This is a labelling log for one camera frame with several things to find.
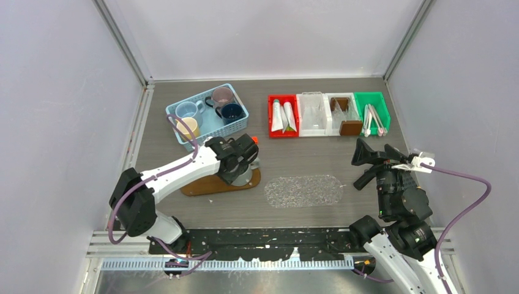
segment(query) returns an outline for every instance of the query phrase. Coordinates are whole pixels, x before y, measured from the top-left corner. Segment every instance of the gray table surface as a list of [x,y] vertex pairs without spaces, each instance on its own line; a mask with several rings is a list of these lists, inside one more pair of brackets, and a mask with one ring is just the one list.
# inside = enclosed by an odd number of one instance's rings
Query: gray table surface
[[[138,171],[161,167],[188,154],[176,140],[165,119],[166,106],[211,89],[225,81],[175,81],[157,83],[136,162]],[[268,135],[267,97],[270,94],[302,92],[380,91],[386,98],[391,127],[386,137],[366,141],[375,150],[388,143],[406,150],[395,110],[381,78],[242,80],[229,81],[247,107],[250,117],[245,130],[258,137],[261,159],[261,182],[258,186],[236,192],[188,197],[176,191],[157,209],[176,216],[187,228],[257,228],[257,227],[327,227],[348,226],[360,217],[378,213],[375,181],[362,191],[353,182],[365,167],[353,167],[351,157],[356,137],[310,137],[273,139]],[[287,176],[332,175],[343,186],[342,199],[330,206],[274,208],[264,194],[272,179]]]

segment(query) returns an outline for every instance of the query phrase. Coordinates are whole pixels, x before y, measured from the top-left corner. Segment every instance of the clear plastic container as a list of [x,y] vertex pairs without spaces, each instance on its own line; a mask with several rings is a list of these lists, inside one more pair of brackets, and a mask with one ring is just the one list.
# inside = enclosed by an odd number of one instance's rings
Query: clear plastic container
[[296,95],[299,112],[299,136],[328,136],[332,129],[332,113],[321,92],[304,92]]

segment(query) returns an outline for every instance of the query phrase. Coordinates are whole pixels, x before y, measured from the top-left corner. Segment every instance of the red tray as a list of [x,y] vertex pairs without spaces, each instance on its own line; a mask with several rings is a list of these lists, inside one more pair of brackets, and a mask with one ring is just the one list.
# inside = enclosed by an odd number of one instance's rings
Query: red tray
[[[281,106],[285,102],[290,102],[292,105],[292,111],[294,112],[294,119],[296,120],[297,131],[286,131],[284,134],[280,130],[275,132],[272,130],[272,104],[274,100],[279,100]],[[295,94],[284,94],[284,95],[269,95],[269,137],[271,138],[296,138],[299,137],[299,112],[297,111],[297,99]]]

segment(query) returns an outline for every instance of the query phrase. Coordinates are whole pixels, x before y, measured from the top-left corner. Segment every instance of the white mug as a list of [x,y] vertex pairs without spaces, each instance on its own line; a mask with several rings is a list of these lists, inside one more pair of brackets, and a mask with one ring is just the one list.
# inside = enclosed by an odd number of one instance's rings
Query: white mug
[[198,122],[198,126],[202,126],[202,112],[206,109],[203,101],[180,103],[175,109],[175,115],[179,118],[194,118]]

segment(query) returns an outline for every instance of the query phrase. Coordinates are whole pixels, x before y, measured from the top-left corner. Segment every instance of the white bracket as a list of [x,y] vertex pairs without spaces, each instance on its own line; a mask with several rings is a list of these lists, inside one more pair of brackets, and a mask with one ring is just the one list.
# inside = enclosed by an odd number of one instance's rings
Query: white bracket
[[426,157],[425,153],[421,152],[418,156],[415,156],[410,164],[397,164],[393,165],[392,168],[396,168],[399,170],[408,170],[410,172],[421,172],[421,173],[431,173],[432,170],[429,168],[425,168],[421,166],[422,164],[427,164],[432,167],[435,166],[436,162],[432,157]]

